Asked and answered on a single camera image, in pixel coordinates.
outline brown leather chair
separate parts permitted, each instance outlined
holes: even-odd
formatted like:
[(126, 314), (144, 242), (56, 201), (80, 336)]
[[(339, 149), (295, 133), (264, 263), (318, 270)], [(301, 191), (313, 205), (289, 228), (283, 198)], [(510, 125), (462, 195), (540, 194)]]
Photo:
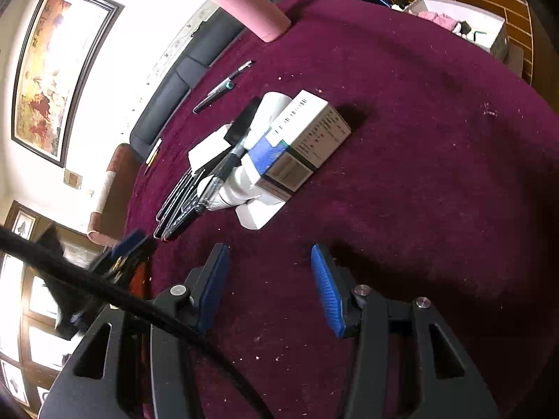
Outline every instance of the brown leather chair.
[(115, 246), (124, 236), (128, 202), (141, 162), (129, 144), (115, 149), (107, 167), (97, 206), (89, 218), (88, 238), (101, 246)]

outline metal screw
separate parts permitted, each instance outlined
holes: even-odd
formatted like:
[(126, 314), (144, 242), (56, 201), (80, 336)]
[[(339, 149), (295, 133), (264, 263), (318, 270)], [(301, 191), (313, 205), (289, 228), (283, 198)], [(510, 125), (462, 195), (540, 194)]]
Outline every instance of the metal screw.
[(184, 285), (175, 285), (171, 287), (170, 291), (173, 296), (181, 296), (186, 293), (186, 287)]
[(420, 296), (419, 298), (417, 298), (415, 300), (415, 303), (420, 309), (428, 309), (429, 307), (431, 307), (431, 301), (425, 296)]
[(371, 293), (371, 287), (369, 287), (369, 285), (356, 285), (355, 287), (353, 287), (353, 292), (357, 295), (357, 296), (369, 296)]

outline pink bottle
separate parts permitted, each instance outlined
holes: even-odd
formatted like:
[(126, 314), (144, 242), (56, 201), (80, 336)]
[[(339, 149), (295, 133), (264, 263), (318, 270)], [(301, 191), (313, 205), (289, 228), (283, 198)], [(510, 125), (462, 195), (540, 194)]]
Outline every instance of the pink bottle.
[(291, 20), (270, 0), (212, 0), (264, 42), (289, 30)]

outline maroon tablecloth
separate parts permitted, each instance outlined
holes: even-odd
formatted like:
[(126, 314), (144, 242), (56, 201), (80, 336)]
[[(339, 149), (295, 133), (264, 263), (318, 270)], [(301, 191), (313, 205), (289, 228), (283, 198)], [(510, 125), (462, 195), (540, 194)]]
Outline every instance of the maroon tablecloth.
[[(356, 127), (260, 231), (209, 213), (153, 257), (153, 295), (184, 281), (212, 246), (231, 271), (209, 338), (277, 417), (334, 416), (350, 341), (326, 327), (310, 250), (327, 244), (359, 282), (410, 301), (429, 297), (464, 343), (502, 412), (530, 388), (557, 341), (559, 120), (525, 82), (479, 47), (426, 20), (354, 0), (288, 0), (291, 30), (244, 35), (212, 67), (140, 172), (128, 229), (153, 231), (187, 152), (255, 95), (301, 89)], [(237, 87), (192, 107), (252, 59)], [(201, 361), (208, 418), (253, 417)]]

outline white box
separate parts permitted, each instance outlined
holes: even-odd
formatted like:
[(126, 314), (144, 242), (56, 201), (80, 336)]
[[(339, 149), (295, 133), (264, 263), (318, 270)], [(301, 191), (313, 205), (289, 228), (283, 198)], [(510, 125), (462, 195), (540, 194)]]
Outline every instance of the white box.
[(486, 32), (483, 42), (470, 42), (504, 61), (508, 53), (507, 25), (505, 19), (482, 8), (454, 0), (414, 0), (406, 6), (404, 12), (417, 15), (422, 11), (446, 14), (458, 22), (466, 20), (474, 31)]
[(301, 91), (241, 162), (253, 184), (287, 201), (349, 134), (327, 101)]

